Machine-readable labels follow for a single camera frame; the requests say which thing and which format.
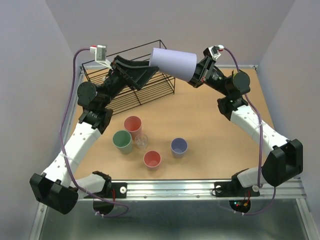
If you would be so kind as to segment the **tall purple cup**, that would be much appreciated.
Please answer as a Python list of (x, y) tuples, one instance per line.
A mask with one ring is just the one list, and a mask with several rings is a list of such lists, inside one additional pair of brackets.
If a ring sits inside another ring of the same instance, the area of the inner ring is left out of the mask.
[(195, 53), (153, 48), (149, 60), (150, 67), (158, 67), (159, 71), (189, 82), (196, 70), (197, 55)]

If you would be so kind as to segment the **tall pink cup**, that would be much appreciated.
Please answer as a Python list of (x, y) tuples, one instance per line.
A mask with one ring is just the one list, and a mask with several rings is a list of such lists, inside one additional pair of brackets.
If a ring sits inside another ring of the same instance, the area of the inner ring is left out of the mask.
[(124, 128), (133, 140), (142, 133), (142, 121), (138, 116), (129, 116), (124, 120)]

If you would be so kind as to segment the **tall green cup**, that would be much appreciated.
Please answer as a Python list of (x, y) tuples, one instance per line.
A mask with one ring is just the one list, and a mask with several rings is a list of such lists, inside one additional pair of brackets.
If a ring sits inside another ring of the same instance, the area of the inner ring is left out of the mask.
[(132, 136), (126, 130), (117, 131), (113, 137), (114, 146), (124, 155), (128, 155), (133, 150)]

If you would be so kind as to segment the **short purple cup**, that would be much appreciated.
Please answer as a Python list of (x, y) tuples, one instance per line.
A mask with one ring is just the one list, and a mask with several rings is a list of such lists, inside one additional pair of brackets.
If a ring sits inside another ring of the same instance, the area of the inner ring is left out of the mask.
[(170, 148), (174, 158), (182, 158), (188, 150), (188, 143), (184, 138), (178, 137), (171, 141)]

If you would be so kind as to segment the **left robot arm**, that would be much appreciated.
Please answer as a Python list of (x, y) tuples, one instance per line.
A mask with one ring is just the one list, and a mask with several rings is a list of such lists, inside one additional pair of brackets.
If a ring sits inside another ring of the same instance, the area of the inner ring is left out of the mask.
[(74, 173), (110, 124), (114, 111), (107, 105), (126, 87), (141, 90), (158, 71), (159, 67), (149, 61), (127, 60), (118, 55), (111, 62), (103, 83), (84, 81), (78, 86), (77, 104), (83, 112), (74, 132), (67, 142), (60, 143), (61, 151), (53, 162), (29, 180), (38, 202), (66, 215), (86, 196), (100, 200), (115, 196), (109, 175), (94, 171), (76, 180)]

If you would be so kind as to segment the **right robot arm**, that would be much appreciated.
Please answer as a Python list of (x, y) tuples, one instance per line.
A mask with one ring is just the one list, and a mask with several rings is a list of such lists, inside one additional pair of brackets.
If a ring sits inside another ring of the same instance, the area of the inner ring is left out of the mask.
[(215, 63), (209, 56), (197, 63), (190, 85), (195, 88), (207, 85), (223, 94), (224, 97), (217, 100), (220, 113), (259, 144), (260, 155), (266, 155), (266, 160), (260, 159), (257, 167), (233, 175), (231, 192), (242, 195), (248, 188), (263, 184), (277, 187), (301, 174), (303, 144), (298, 139), (290, 140), (276, 132), (243, 98), (251, 90), (247, 73), (240, 70), (225, 76)]

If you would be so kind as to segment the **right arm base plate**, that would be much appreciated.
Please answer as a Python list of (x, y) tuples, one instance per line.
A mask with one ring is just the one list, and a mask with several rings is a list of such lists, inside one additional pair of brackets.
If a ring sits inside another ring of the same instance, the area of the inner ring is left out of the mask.
[(231, 197), (259, 197), (260, 192), (255, 192), (252, 187), (242, 187), (240, 183), (233, 181), (218, 181), (214, 183), (211, 190), (211, 195), (218, 198), (231, 198)]

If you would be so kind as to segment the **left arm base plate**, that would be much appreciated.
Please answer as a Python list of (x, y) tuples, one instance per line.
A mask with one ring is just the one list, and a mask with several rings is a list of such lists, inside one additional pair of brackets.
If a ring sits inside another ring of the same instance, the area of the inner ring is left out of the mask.
[(127, 197), (128, 184), (124, 181), (106, 183), (102, 190), (95, 192), (98, 197), (105, 199), (125, 199)]

